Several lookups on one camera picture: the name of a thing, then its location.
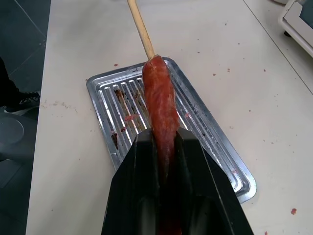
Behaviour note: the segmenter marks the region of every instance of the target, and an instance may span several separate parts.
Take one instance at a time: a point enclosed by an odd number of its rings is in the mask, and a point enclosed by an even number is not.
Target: metal baking tray
[[[240,203],[256,193],[256,182],[178,65],[167,64],[176,91],[180,126],[193,132],[227,174]],[[150,128],[143,95],[144,63],[91,77],[87,89],[97,113],[115,170],[135,136]]]

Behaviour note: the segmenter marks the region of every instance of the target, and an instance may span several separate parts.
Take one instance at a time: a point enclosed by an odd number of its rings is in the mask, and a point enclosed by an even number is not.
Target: shoe
[[[40,92],[22,93],[19,104],[14,106],[4,106],[4,112],[16,115],[23,115],[29,110],[39,107]]]

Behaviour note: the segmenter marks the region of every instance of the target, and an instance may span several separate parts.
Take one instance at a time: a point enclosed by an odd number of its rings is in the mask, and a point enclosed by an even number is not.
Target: wooden skewer
[[[136,0],[127,0],[127,2],[140,35],[141,42],[145,48],[148,60],[150,60],[155,56],[155,52],[153,50],[145,24],[143,23],[142,17],[140,15]]]

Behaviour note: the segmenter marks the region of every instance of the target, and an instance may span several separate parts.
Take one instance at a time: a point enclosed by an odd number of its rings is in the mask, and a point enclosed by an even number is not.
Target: red stain
[[[138,114],[132,114],[132,115],[126,116],[125,121],[131,121],[138,116],[139,116]]]
[[[296,208],[292,208],[291,212],[292,215],[295,215],[297,213],[297,209]]]

